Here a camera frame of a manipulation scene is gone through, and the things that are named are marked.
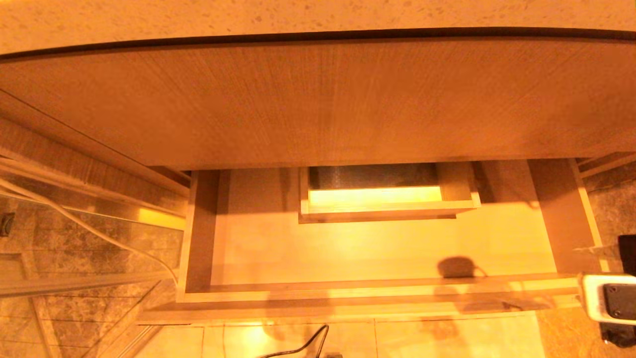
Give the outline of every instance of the black cable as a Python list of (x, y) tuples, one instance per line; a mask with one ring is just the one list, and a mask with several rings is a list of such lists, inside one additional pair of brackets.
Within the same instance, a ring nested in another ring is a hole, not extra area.
[(322, 336), (322, 341), (320, 342), (320, 346), (318, 347), (318, 352), (316, 353), (316, 358), (320, 358), (320, 353), (322, 352), (322, 346), (324, 345), (324, 340), (327, 338), (327, 334), (329, 333), (329, 325), (328, 324), (323, 324), (322, 327), (318, 328), (318, 331), (316, 331), (316, 333), (314, 333), (314, 335), (309, 338), (309, 340), (307, 341), (307, 343), (305, 343), (305, 345), (303, 345), (302, 347), (300, 347), (299, 349), (296, 350), (288, 350), (286, 352), (278, 352), (278, 353), (272, 353), (272, 354), (268, 354), (268, 355), (264, 355), (261, 358), (270, 358), (270, 357), (278, 357), (279, 355), (287, 355), (287, 354), (294, 354), (294, 353), (298, 353), (300, 351), (302, 351), (303, 349), (309, 347), (310, 344), (312, 344), (312, 342), (314, 341), (314, 339), (316, 339), (316, 337), (318, 337), (318, 335), (324, 330), (324, 336)]

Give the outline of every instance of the speckled countertop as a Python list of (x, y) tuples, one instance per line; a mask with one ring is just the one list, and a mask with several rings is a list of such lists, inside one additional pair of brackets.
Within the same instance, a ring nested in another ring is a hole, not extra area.
[(137, 39), (433, 27), (636, 30), (633, 0), (0, 1), (0, 54)]

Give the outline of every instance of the wooden cabinet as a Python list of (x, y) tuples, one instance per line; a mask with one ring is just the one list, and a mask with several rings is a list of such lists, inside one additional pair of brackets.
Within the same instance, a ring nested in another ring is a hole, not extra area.
[(316, 189), (310, 185), (308, 168), (299, 168), (300, 222), (445, 218), (481, 206), (471, 163), (437, 163), (428, 170), (431, 172), (429, 183)]
[(6, 59), (3, 110), (181, 170), (636, 151), (632, 40), (432, 33)]
[(469, 167), (482, 204), (454, 217), (313, 224), (299, 220), (303, 169), (195, 172), (182, 303), (146, 312), (142, 321), (579, 306), (576, 274), (600, 266), (574, 250), (598, 239), (576, 163)]

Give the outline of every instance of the open drawer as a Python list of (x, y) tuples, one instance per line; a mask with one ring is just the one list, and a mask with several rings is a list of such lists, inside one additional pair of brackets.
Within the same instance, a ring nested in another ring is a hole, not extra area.
[(299, 219), (303, 169), (194, 172), (177, 303), (140, 322), (580, 305), (576, 275), (601, 267), (576, 250), (597, 244), (598, 232), (574, 162), (459, 165), (474, 177), (475, 210), (313, 224)]
[(481, 205), (469, 162), (312, 167), (299, 172), (301, 222), (449, 218)]

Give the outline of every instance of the white cable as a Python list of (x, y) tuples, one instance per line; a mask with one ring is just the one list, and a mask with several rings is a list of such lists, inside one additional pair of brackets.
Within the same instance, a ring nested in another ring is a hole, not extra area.
[(119, 241), (109, 237), (108, 235), (102, 233), (101, 231), (97, 230), (96, 228), (92, 227), (91, 225), (87, 224), (84, 220), (81, 220), (80, 218), (76, 217), (75, 215), (69, 213), (65, 208), (61, 207), (59, 204), (57, 204), (56, 202), (52, 201), (51, 199), (48, 199), (47, 197), (44, 197), (42, 195), (36, 194), (32, 191), (29, 191), (25, 188), (19, 187), (18, 185), (15, 185), (13, 183), (7, 182), (6, 180), (0, 178), (0, 185), (2, 185), (3, 187), (6, 187), (7, 189), (10, 189), (16, 193), (22, 194), (24, 196), (28, 196), (33, 200), (39, 201), (40, 203), (43, 204), (47, 204), (48, 206), (52, 207), (53, 209), (59, 211), (62, 215), (64, 215), (65, 217), (75, 221), (79, 226), (85, 228), (86, 230), (90, 231), (91, 233), (97, 235), (98, 237), (110, 242), (111, 244), (121, 247), (125, 250), (129, 250), (134, 252), (135, 254), (139, 254), (139, 255), (143, 255), (146, 256), (149, 259), (152, 259), (156, 262), (159, 262), (166, 270), (168, 270), (170, 272), (170, 275), (172, 276), (172, 280), (174, 281), (174, 284), (177, 284), (177, 275), (174, 274), (174, 271), (170, 268), (170, 266), (168, 266), (168, 264), (166, 264), (165, 262), (161, 261), (161, 259), (152, 256), (151, 254), (147, 253), (147, 252), (143, 252), (141, 250), (138, 250), (134, 247), (128, 246), (124, 243), (120, 243)]

